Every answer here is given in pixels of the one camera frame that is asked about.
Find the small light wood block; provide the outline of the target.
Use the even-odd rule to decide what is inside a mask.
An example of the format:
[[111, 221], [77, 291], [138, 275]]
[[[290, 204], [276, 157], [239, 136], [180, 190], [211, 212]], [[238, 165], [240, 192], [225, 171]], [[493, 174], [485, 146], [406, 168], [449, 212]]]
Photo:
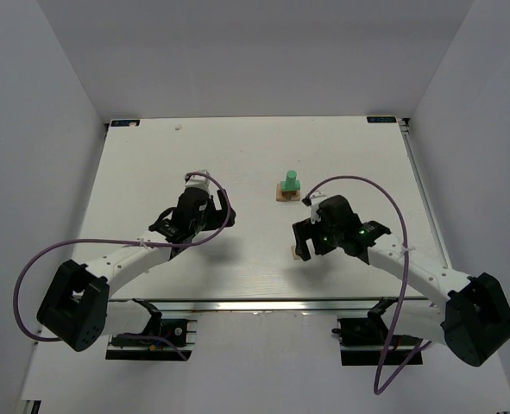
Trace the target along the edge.
[[295, 246], [291, 246], [291, 252], [294, 260], [299, 260], [299, 256], [296, 254]]

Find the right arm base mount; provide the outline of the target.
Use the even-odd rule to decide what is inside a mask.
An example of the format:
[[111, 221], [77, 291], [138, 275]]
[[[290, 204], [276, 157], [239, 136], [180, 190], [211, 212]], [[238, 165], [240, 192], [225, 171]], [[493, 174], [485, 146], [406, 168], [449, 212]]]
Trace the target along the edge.
[[[378, 366], [386, 336], [372, 327], [367, 318], [340, 318], [331, 334], [339, 341], [343, 367]], [[398, 366], [417, 342], [410, 336], [394, 336], [384, 365]]]

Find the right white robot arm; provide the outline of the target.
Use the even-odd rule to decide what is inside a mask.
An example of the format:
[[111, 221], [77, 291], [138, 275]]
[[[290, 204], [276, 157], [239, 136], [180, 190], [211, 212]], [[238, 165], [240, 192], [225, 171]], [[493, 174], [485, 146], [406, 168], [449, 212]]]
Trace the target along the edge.
[[362, 222], [348, 200], [336, 195], [304, 198], [311, 215], [293, 225], [295, 254], [308, 261], [338, 248], [348, 256], [393, 275], [430, 301], [428, 306], [400, 298], [381, 298], [367, 313], [366, 328], [385, 340], [391, 330], [400, 336], [447, 347], [472, 367], [481, 366], [510, 339], [510, 306], [497, 278], [472, 276], [414, 250], [376, 221]]

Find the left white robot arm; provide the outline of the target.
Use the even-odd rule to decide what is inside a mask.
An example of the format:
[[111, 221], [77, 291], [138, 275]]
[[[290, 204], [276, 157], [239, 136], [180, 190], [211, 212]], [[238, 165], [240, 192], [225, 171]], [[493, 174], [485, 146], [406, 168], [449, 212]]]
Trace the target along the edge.
[[176, 206], [163, 211], [130, 244], [86, 263], [67, 260], [57, 269], [37, 320], [73, 350], [89, 348], [101, 336], [165, 342], [161, 312], [150, 302], [112, 297], [137, 277], [175, 259], [201, 232], [231, 227], [236, 213], [225, 191], [187, 187]]

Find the green block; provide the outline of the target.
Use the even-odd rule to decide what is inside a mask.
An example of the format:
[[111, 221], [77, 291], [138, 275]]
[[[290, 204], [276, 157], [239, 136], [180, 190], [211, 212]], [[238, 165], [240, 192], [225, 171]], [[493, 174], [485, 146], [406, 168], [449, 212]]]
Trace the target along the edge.
[[286, 173], [285, 181], [294, 181], [294, 180], [297, 180], [297, 173], [294, 170], [289, 170]]
[[294, 181], [281, 181], [280, 182], [280, 190], [283, 192], [296, 192], [300, 190], [300, 182], [298, 180]]

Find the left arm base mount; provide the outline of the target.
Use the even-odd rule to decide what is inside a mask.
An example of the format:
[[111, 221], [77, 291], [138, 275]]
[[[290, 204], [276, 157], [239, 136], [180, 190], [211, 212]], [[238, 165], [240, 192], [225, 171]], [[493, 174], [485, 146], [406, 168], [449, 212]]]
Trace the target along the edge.
[[103, 336], [108, 361], [188, 361], [196, 342], [197, 320], [133, 299], [111, 302]]

